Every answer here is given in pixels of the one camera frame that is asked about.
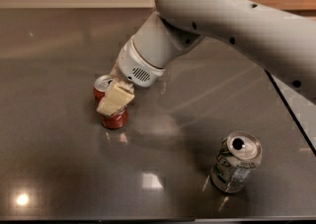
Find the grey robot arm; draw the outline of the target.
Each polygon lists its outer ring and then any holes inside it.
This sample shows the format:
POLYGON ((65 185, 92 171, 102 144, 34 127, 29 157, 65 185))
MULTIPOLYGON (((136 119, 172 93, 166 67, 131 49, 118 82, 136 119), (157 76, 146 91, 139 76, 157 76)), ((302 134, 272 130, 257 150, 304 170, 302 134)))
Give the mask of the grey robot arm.
POLYGON ((250 0, 155 0, 155 10, 120 50, 97 112, 112 115, 167 63, 204 37, 241 52, 310 102, 316 99, 316 22, 250 0))

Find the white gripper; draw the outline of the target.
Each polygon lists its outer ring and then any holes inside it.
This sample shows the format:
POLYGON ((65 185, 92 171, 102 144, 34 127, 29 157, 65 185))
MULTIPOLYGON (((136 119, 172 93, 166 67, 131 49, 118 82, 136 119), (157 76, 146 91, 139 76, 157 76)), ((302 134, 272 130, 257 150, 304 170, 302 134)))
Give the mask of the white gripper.
MULTIPOLYGON (((150 87, 164 73, 164 69, 149 64, 137 51, 134 37, 131 37, 118 54, 118 60, 110 75, 118 76, 118 71, 124 78, 141 88, 150 87)), ((134 86, 123 80, 111 84, 100 100, 97 112, 112 115, 134 99, 134 86)))

